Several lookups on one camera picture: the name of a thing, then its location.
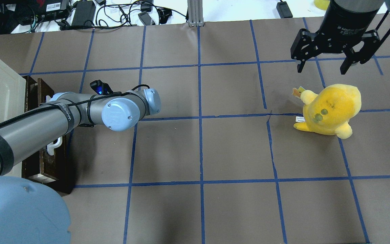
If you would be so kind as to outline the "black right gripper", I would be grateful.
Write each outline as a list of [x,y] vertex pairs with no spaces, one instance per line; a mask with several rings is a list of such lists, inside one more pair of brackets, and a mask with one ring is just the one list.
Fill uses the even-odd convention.
[[[316,57],[318,50],[323,54],[344,52],[342,75],[352,65],[368,62],[380,47],[378,32],[368,28],[378,10],[378,0],[331,0],[317,31],[317,43],[316,33],[300,29],[291,45],[290,57],[297,62],[297,72],[302,72],[305,62]],[[362,48],[355,51],[353,46],[361,41]]]

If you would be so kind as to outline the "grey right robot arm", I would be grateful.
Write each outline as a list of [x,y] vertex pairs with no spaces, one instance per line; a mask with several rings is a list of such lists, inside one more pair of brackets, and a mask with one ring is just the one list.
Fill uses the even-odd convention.
[[356,63],[366,63],[390,34],[379,37],[377,29],[368,30],[375,15],[390,0],[331,0],[315,41],[322,53],[344,53],[340,72],[345,74]]

